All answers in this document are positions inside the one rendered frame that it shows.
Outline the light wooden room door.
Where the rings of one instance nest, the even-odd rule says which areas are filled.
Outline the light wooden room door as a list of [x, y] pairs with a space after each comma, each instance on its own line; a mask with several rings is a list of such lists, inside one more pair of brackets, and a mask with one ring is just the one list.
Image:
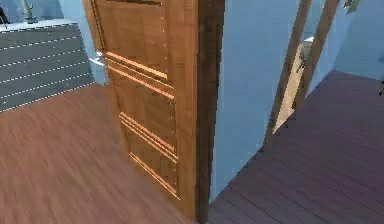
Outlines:
[[293, 107], [293, 102], [298, 90], [299, 81], [302, 76], [302, 51], [303, 45], [298, 46], [295, 59], [293, 62], [292, 69], [290, 71], [287, 88], [284, 93], [284, 98], [282, 101], [281, 109], [278, 114], [276, 124], [274, 126], [273, 132], [276, 132], [281, 125], [288, 119], [288, 117], [295, 111]]

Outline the dark grey chest of drawers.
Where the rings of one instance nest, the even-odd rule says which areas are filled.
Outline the dark grey chest of drawers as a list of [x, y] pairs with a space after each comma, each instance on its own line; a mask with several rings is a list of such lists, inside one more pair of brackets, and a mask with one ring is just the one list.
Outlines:
[[0, 25], [0, 113], [94, 82], [75, 22]]

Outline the brown wooden room door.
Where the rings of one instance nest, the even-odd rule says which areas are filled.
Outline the brown wooden room door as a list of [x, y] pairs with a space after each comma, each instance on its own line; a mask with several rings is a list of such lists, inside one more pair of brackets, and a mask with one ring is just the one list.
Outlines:
[[196, 221], [192, 0], [81, 0], [128, 158]]

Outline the green figurine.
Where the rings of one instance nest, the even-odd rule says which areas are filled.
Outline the green figurine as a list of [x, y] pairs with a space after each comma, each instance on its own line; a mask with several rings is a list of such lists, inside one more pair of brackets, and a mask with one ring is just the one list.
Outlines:
[[26, 0], [21, 0], [23, 6], [23, 14], [28, 24], [37, 23], [37, 18], [33, 15], [33, 5], [29, 5]]

